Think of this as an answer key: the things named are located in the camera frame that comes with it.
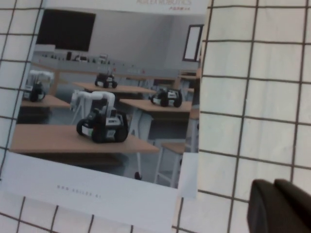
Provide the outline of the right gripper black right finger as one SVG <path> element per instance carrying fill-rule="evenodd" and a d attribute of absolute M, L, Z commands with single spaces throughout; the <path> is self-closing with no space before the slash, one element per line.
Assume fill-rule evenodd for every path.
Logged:
<path fill-rule="evenodd" d="M 291 206 L 294 216 L 311 231 L 311 196 L 293 183 L 276 179 L 274 186 L 281 192 L 285 200 Z"/>

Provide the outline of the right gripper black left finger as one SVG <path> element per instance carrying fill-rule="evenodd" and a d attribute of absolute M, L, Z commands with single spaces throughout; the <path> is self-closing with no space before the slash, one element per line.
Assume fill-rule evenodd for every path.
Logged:
<path fill-rule="evenodd" d="M 302 233 L 304 223 L 270 182 L 254 180 L 249 199 L 251 233 Z"/>

